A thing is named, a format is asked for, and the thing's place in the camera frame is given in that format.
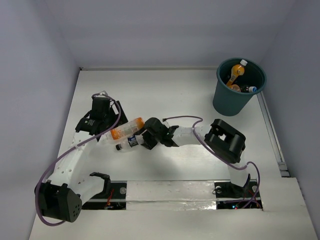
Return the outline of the small orange juice bottle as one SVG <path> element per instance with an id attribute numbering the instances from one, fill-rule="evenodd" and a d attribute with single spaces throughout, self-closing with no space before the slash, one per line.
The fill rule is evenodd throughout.
<path id="1" fill-rule="evenodd" d="M 237 84 L 233 84 L 230 86 L 230 88 L 235 92 L 241 92 L 241 88 Z"/>

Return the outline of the clear orange-label bottle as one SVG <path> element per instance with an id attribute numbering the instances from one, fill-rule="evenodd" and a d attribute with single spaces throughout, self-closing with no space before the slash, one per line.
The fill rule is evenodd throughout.
<path id="1" fill-rule="evenodd" d="M 103 134 L 99 139 L 99 143 L 101 145 L 118 143 L 120 140 L 130 137 L 139 131 L 144 124 L 145 122 L 142 117 L 135 118 Z"/>

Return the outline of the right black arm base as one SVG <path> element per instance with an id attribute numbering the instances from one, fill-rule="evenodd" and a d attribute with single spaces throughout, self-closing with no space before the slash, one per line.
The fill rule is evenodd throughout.
<path id="1" fill-rule="evenodd" d="M 243 187 L 230 181 L 214 183 L 212 194 L 216 197 L 217 210 L 262 209 L 262 200 L 257 191 L 258 182 L 250 180 Z"/>

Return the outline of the crushed clear plastic bottle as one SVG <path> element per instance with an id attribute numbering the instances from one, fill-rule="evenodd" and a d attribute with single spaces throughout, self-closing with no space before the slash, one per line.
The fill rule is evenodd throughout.
<path id="1" fill-rule="evenodd" d="M 254 93 L 258 90 L 256 86 L 251 85 L 244 85 L 240 89 L 242 93 Z"/>

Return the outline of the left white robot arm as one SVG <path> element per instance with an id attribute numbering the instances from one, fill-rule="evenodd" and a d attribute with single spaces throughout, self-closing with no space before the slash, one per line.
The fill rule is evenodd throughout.
<path id="1" fill-rule="evenodd" d="M 91 98 L 91 109 L 77 123 L 68 150 L 47 168 L 34 189 L 36 214 L 49 227 L 73 223 L 83 204 L 96 195 L 104 198 L 111 191 L 108 174 L 93 171 L 82 176 L 82 168 L 97 144 L 128 118 L 120 101 L 106 93 Z"/>

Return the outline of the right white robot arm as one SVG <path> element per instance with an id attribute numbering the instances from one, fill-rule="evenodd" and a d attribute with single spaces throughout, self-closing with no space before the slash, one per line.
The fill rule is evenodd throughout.
<path id="1" fill-rule="evenodd" d="M 170 126 L 167 120 L 193 118 L 197 121 L 191 127 Z M 230 176 L 230 190 L 235 196 L 242 196 L 249 189 L 250 174 L 247 165 L 241 165 L 241 155 L 246 148 L 246 137 L 234 127 L 215 119 L 213 123 L 197 126 L 203 119 L 199 116 L 182 115 L 159 120 L 151 117 L 144 123 L 151 139 L 168 148 L 187 145 L 201 145 L 216 158 L 225 163 Z"/>

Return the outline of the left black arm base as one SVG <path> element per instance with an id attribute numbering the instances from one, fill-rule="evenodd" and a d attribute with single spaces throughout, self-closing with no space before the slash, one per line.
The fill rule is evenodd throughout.
<path id="1" fill-rule="evenodd" d="M 82 205 L 82 210 L 126 210 L 126 181 L 112 181 L 109 193 L 99 193 Z"/>

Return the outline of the tall orange blue-label bottle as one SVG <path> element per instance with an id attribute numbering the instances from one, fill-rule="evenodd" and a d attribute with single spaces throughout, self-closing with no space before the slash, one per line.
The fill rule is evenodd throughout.
<path id="1" fill-rule="evenodd" d="M 248 62 L 246 60 L 242 59 L 239 62 L 239 64 L 236 64 L 231 68 L 230 78 L 226 83 L 227 87 L 230 87 L 231 85 L 233 85 L 235 80 L 239 76 L 242 76 L 245 73 L 245 67 L 247 64 L 248 64 Z"/>

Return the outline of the small clear dark-label bottle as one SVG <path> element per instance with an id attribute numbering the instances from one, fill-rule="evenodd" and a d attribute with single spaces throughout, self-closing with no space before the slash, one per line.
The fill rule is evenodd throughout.
<path id="1" fill-rule="evenodd" d="M 142 135 L 132 135 L 128 138 L 125 138 L 122 142 L 115 145 L 115 149 L 121 152 L 130 151 L 132 148 L 142 145 L 144 143 Z"/>

